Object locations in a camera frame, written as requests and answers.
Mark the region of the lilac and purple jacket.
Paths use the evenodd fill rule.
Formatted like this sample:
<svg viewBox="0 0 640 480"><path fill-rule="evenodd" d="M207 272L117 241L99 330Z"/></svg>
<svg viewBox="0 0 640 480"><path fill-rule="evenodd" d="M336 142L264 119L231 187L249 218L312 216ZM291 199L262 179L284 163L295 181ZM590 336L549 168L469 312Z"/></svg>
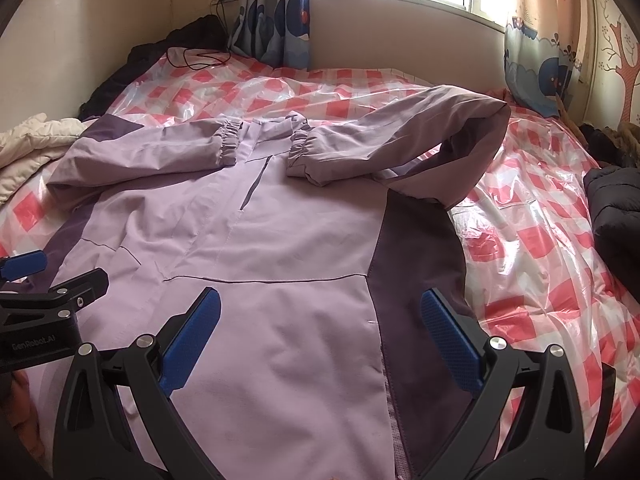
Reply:
<svg viewBox="0 0 640 480"><path fill-rule="evenodd" d="M105 116L49 182L70 214L43 292L94 268L81 310L101 349L155 333L203 289L221 319L175 406L229 479L395 479L431 465L469 396L420 317L460 313L465 256L450 210L490 166L506 102L427 88L349 122Z"/></svg>

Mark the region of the cream quilted blanket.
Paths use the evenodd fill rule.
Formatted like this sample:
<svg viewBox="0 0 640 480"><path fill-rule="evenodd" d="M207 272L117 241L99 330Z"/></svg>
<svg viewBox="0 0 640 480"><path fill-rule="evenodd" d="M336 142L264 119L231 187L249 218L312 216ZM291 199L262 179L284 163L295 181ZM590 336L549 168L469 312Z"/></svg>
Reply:
<svg viewBox="0 0 640 480"><path fill-rule="evenodd" d="M60 159L94 123L77 118L49 120L35 114L1 133L0 186L4 205L42 166Z"/></svg>

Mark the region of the red checkered plastic bed cover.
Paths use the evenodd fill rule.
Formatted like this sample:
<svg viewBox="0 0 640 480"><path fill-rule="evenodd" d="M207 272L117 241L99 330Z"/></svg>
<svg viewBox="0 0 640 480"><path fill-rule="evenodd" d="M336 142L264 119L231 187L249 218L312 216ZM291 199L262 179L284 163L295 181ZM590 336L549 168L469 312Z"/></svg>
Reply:
<svg viewBox="0 0 640 480"><path fill-rule="evenodd" d="M156 128L295 113L322 126L358 119L427 88L388 70L304 72L239 56L190 70L166 54L103 117ZM465 315L515 349L563 347L586 436L599 413L602 367L614 367L601 458L637 451L639 306L594 247L584 177L596 164L557 120L506 96L494 99L510 106L506 135L473 191L449 213L465 256ZM49 185L39 193L22 188L1 209L2 255L46 252L69 215Z"/></svg>

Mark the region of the black puffer jacket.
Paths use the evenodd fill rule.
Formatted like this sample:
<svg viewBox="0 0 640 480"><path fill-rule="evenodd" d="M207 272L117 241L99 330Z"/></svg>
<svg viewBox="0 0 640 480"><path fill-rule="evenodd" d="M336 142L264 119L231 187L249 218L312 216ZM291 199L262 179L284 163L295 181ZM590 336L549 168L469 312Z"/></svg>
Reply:
<svg viewBox="0 0 640 480"><path fill-rule="evenodd" d="M608 270L639 301L639 169L591 169L584 187L594 247Z"/></svg>

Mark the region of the left blue patterned curtain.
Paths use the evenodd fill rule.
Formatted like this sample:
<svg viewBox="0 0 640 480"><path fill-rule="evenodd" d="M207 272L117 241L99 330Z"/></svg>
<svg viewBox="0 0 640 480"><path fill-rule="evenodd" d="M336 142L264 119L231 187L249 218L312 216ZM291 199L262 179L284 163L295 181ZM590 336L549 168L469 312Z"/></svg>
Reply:
<svg viewBox="0 0 640 480"><path fill-rule="evenodd" d="M310 63L310 0L239 0L230 50L273 68Z"/></svg>

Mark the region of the blue patterned curtain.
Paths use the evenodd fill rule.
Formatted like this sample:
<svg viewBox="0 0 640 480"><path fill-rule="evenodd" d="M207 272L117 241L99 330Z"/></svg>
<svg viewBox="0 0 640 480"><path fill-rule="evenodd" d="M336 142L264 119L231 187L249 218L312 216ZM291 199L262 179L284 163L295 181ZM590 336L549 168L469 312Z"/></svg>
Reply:
<svg viewBox="0 0 640 480"><path fill-rule="evenodd" d="M587 0L515 0L504 31L504 78L518 105L548 117L573 92L586 53Z"/></svg>
<svg viewBox="0 0 640 480"><path fill-rule="evenodd" d="M310 0L239 0L230 50L273 68L310 63Z"/></svg>

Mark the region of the right blue patterned curtain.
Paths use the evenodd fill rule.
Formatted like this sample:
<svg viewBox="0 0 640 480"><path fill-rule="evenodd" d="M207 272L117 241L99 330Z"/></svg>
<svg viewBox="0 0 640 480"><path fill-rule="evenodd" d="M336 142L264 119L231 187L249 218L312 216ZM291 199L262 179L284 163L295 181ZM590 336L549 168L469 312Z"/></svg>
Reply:
<svg viewBox="0 0 640 480"><path fill-rule="evenodd" d="M515 0L504 31L504 78L518 105L548 117L573 92L586 53L587 0Z"/></svg>

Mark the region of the black garment by wall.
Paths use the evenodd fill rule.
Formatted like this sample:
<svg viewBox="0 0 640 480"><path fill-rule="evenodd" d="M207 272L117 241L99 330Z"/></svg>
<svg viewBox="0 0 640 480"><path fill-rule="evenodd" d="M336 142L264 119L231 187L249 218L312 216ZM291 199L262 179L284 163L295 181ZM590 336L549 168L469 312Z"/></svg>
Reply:
<svg viewBox="0 0 640 480"><path fill-rule="evenodd" d="M163 40L139 44L131 49L126 63L108 76L90 98L81 104L77 118L87 119L104 115L119 95L145 74L171 48L207 49L220 51L227 45L228 34L218 16L208 14L170 32Z"/></svg>

